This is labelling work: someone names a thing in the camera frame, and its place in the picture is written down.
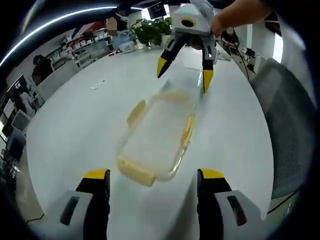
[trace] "yellow tip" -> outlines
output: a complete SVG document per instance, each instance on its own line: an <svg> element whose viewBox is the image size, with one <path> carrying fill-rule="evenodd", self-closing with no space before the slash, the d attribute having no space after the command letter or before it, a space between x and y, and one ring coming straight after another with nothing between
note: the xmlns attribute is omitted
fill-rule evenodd
<svg viewBox="0 0 320 240"><path fill-rule="evenodd" d="M164 65L166 64L167 60L165 60L162 57L159 57L159 61L158 61L158 68L156 70L156 75L159 77L160 72L162 70L162 68L164 67Z"/></svg>
<svg viewBox="0 0 320 240"><path fill-rule="evenodd" d="M204 179L223 179L225 176L216 170L209 168L200 168Z"/></svg>
<svg viewBox="0 0 320 240"><path fill-rule="evenodd" d="M213 70L203 70L203 90L204 93L208 91L212 77L214 76Z"/></svg>
<svg viewBox="0 0 320 240"><path fill-rule="evenodd" d="M88 171L83 178L85 179L104 179L106 171L108 171L107 168L101 168L101 169L96 169L92 171Z"/></svg>

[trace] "black cable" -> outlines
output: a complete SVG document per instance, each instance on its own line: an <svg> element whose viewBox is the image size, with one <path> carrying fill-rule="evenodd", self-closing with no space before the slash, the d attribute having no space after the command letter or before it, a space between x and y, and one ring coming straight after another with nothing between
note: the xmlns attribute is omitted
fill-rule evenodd
<svg viewBox="0 0 320 240"><path fill-rule="evenodd" d="M243 62L243 65L244 65L244 68L245 68L245 71L246 71L246 75L248 76L248 81L250 82L249 72L248 72L247 66L246 66L246 64L245 64L245 60L244 60L243 57L241 56L238 48L235 47L235 49L236 49L236 51L238 52L238 54L239 54L239 56L240 56L240 58L241 58L241 60L242 60L242 62Z"/></svg>
<svg viewBox="0 0 320 240"><path fill-rule="evenodd" d="M30 220L26 221L25 223L28 224L28 223L30 223L30 222L32 222L32 221L41 220L41 219L44 217L44 215L45 215L45 214L42 214L42 216L41 216L40 218L30 219Z"/></svg>
<svg viewBox="0 0 320 240"><path fill-rule="evenodd" d="M280 202L277 206L275 206L273 209L271 209L270 211L267 212L267 214L272 213L274 210L276 210L277 208L279 208L282 204L284 204L286 201L288 201L293 195L295 195L298 191L294 191L293 193L290 194L290 196L288 196L285 200L283 200L282 202Z"/></svg>

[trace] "rectangular glass dish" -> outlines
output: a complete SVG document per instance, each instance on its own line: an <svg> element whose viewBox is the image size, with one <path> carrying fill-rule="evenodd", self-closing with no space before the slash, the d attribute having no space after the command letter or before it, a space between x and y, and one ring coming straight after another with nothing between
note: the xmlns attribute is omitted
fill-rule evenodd
<svg viewBox="0 0 320 240"><path fill-rule="evenodd" d="M140 101L116 150L120 172L149 187L171 180L188 148L202 95L202 72L182 67L148 103Z"/></svg>

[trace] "white desk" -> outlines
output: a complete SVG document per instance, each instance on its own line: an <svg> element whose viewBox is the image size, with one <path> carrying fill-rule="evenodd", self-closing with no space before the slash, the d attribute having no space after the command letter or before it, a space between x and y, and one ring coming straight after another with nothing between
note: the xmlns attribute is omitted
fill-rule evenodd
<svg viewBox="0 0 320 240"><path fill-rule="evenodd" d="M108 238L160 240L170 232L198 239L197 169L213 168L266 216L274 177L269 130L254 91L233 61L218 60L215 66L176 176L148 188L120 175L115 146L126 131L128 114L141 99L157 93L174 70L171 66L157 79L161 52L101 58L65 83L32 119L27 158L44 212L67 189L75 189L86 171L109 168ZM184 48L175 64L201 69L201 53Z"/></svg>

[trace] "office chair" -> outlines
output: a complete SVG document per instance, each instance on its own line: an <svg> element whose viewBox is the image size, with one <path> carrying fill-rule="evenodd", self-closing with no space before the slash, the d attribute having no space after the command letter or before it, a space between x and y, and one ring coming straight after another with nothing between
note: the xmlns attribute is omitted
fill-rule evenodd
<svg viewBox="0 0 320 240"><path fill-rule="evenodd" d="M269 58L251 82L269 128L274 162L272 199L297 191L315 146L314 114L307 92L284 66Z"/></svg>

